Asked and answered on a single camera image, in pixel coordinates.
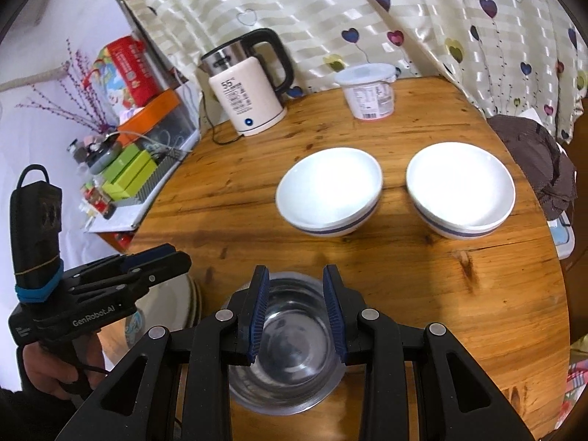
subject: white bowl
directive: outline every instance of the white bowl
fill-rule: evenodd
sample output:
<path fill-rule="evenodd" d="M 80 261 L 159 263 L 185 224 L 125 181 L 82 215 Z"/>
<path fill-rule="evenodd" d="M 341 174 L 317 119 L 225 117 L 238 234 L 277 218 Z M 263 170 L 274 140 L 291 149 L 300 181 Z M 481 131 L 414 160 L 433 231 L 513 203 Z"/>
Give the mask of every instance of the white bowl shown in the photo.
<path fill-rule="evenodd" d="M 452 239 L 488 235 L 515 205 L 515 183 L 504 164 L 471 144 L 419 151 L 406 169 L 406 186 L 419 216 Z"/>
<path fill-rule="evenodd" d="M 297 229 L 317 237 L 353 232 L 373 214 L 383 176 L 364 151 L 335 147 L 298 162 L 280 181 L 276 206 Z"/>

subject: container lid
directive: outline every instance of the container lid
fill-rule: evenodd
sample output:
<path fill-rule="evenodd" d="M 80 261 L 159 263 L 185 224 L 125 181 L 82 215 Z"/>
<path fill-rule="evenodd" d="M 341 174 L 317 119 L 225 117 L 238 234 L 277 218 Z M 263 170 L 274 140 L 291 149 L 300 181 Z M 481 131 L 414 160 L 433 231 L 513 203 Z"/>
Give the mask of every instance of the container lid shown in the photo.
<path fill-rule="evenodd" d="M 334 75 L 339 86 L 364 85 L 376 81 L 393 83 L 396 81 L 396 66 L 386 63 L 367 63 L 352 66 Z"/>

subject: wooden table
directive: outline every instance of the wooden table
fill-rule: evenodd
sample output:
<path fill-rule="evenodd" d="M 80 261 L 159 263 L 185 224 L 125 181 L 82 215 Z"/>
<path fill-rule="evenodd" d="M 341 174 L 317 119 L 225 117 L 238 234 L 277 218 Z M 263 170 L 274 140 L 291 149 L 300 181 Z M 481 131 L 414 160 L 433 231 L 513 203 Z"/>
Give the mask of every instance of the wooden table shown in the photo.
<path fill-rule="evenodd" d="M 395 321 L 447 325 L 542 436 L 560 409 L 569 356 L 566 294 L 545 217 L 504 145 L 455 87 L 420 78 L 394 88 L 396 111 L 377 122 L 355 120 L 342 92 L 331 90 L 291 101 L 277 126 L 229 146 L 216 146 L 208 133 L 155 201 L 132 249 L 170 242 L 189 253 L 206 314 L 249 280 L 256 264 L 320 278 L 324 265 L 335 263 L 349 287 Z M 233 136 L 223 125 L 218 138 Z M 516 205 L 495 233 L 448 240 L 418 218 L 406 166 L 417 151 L 441 141 L 483 147 L 513 175 Z M 355 233 L 309 237 L 279 216 L 276 187 L 302 157 L 336 146 L 378 160 L 381 202 Z M 233 404 L 234 439 L 356 440 L 362 392 L 363 376 L 348 374 L 325 401 L 299 415 L 262 416 Z M 412 389 L 409 397 L 416 440 Z"/>

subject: blue rubber band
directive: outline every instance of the blue rubber band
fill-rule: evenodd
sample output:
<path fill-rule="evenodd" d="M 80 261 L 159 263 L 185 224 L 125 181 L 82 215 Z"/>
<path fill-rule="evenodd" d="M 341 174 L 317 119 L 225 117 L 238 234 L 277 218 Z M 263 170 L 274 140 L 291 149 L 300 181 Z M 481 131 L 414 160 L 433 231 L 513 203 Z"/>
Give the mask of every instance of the blue rubber band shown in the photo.
<path fill-rule="evenodd" d="M 55 275 L 41 288 L 21 288 L 15 285 L 14 290 L 17 293 L 18 300 L 22 303 L 43 303 L 53 293 L 55 287 L 60 284 L 61 277 L 64 275 L 64 261 L 60 259 L 60 267 Z"/>

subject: stacked plate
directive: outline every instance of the stacked plate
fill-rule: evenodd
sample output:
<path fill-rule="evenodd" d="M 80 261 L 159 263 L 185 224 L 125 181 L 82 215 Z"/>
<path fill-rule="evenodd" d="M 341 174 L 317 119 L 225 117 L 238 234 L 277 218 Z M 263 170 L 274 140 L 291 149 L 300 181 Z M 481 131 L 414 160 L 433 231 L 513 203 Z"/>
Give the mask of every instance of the stacked plate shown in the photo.
<path fill-rule="evenodd" d="M 137 311 L 125 319 L 129 348 L 152 326 L 162 325 L 176 331 L 196 325 L 202 314 L 202 295 L 186 273 L 151 287 L 136 305 Z"/>
<path fill-rule="evenodd" d="M 419 151 L 406 186 L 423 221 L 444 237 L 469 240 L 495 231 L 515 205 L 515 183 L 495 156 L 448 142 Z"/>

